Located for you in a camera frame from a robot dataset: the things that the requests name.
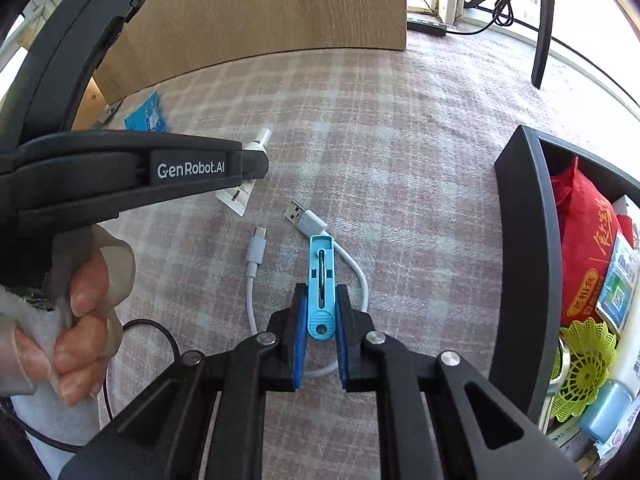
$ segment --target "blue packet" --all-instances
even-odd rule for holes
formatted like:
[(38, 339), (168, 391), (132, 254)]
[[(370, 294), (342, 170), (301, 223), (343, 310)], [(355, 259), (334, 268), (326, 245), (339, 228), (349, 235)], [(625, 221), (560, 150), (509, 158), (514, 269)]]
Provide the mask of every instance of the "blue packet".
[(127, 130), (136, 132), (164, 132), (166, 123), (158, 109), (158, 92), (153, 92), (143, 105), (124, 119)]

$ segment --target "usb cable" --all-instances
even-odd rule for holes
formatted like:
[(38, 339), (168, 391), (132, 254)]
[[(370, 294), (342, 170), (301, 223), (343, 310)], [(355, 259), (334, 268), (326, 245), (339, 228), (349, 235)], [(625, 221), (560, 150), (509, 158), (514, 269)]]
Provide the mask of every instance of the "usb cable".
[[(304, 209), (300, 204), (291, 201), (289, 207), (287, 207), (284, 215), (295, 225), (303, 235), (307, 238), (314, 235), (327, 234), (327, 224), (321, 218), (319, 218), (313, 211)], [(266, 246), (265, 236), (267, 229), (264, 227), (255, 228), (254, 235), (249, 238), (249, 247), (246, 253), (247, 268), (246, 268), (246, 314), (249, 319), (249, 329), (251, 334), (258, 333), (258, 328), (255, 323), (254, 314), (254, 278), (258, 269), (258, 265), (262, 263), (264, 257), (264, 248)], [(356, 273), (358, 281), (360, 282), (360, 293), (362, 295), (362, 302), (360, 303), (360, 310), (367, 311), (369, 305), (369, 285), (367, 279), (362, 272), (360, 266), (356, 261), (345, 251), (339, 244), (334, 241), (334, 250), (340, 254), (342, 259), (353, 269)], [(334, 361), (331, 364), (320, 368), (319, 370), (305, 370), (303, 378), (312, 379), (323, 377), (333, 372), (338, 367), (338, 361)]]
[[(298, 228), (298, 231), (300, 231), (307, 238), (315, 235), (328, 234), (326, 232), (327, 224), (325, 221), (323, 221), (313, 211), (303, 208), (300, 204), (296, 203), (293, 200), (291, 201), (291, 204), (289, 204), (289, 207), (287, 207), (287, 209), (284, 211), (284, 216), (286, 216), (287, 219), (289, 219), (289, 221)], [(340, 254), (347, 265), (350, 266), (351, 269), (353, 269), (353, 272), (356, 273), (358, 281), (360, 282), (360, 293), (362, 295), (360, 310), (366, 312), (367, 307), (369, 306), (369, 284), (367, 283), (364, 272), (362, 272), (362, 269), (357, 264), (356, 260), (354, 260), (351, 255), (347, 251), (345, 251), (335, 240), (334, 250), (335, 252)], [(338, 361), (335, 360), (333, 363), (320, 368), (319, 370), (305, 370), (303, 378), (313, 379), (317, 377), (323, 377), (333, 372), (337, 367)]]
[(255, 228), (254, 235), (249, 238), (249, 247), (246, 250), (246, 314), (249, 318), (249, 330), (252, 335), (258, 333), (254, 314), (254, 278), (258, 271), (258, 265), (262, 264), (264, 257), (264, 248), (267, 245), (267, 240), (264, 238), (266, 234), (267, 229), (264, 227)]

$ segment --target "paper label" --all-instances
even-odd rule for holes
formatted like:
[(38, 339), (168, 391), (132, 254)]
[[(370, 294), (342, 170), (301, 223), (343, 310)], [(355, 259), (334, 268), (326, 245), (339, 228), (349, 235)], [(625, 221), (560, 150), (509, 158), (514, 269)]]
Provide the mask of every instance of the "paper label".
[(556, 447), (562, 447), (569, 442), (574, 436), (580, 432), (580, 417), (573, 416), (566, 421), (562, 426), (556, 428), (547, 436), (551, 439), (551, 442), (556, 444)]
[(243, 180), (240, 186), (220, 189), (216, 192), (216, 197), (242, 216), (254, 186), (255, 180)]
[(638, 413), (640, 412), (640, 397), (636, 397), (636, 400), (631, 403), (626, 409), (625, 416), (618, 423), (616, 429), (611, 433), (609, 439), (601, 444), (596, 442), (595, 447), (598, 450), (600, 456), (600, 466), (605, 465), (609, 460), (613, 458), (622, 443), (625, 441), (626, 436), (634, 426)]

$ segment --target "tripod stand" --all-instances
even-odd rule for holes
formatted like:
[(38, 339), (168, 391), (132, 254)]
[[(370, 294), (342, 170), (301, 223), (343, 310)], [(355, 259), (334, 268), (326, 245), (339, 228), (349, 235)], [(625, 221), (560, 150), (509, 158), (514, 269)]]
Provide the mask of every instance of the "tripod stand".
[[(471, 0), (469, 2), (465, 2), (465, 9), (477, 7), (484, 1), (485, 0)], [(542, 84), (542, 76), (545, 73), (546, 58), (549, 56), (555, 4), (556, 0), (540, 0), (540, 27), (538, 29), (536, 55), (533, 60), (533, 70), (531, 72), (531, 83), (538, 89)]]

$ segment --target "qr code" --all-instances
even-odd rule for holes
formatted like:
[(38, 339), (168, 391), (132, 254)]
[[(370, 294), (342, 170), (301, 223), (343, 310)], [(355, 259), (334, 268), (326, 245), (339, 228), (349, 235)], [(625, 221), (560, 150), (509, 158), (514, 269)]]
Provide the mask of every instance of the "qr code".
[(618, 310), (622, 308), (622, 303), (625, 301), (625, 293), (624, 291), (616, 286), (616, 291), (613, 295), (613, 299), (611, 300), (611, 304)]

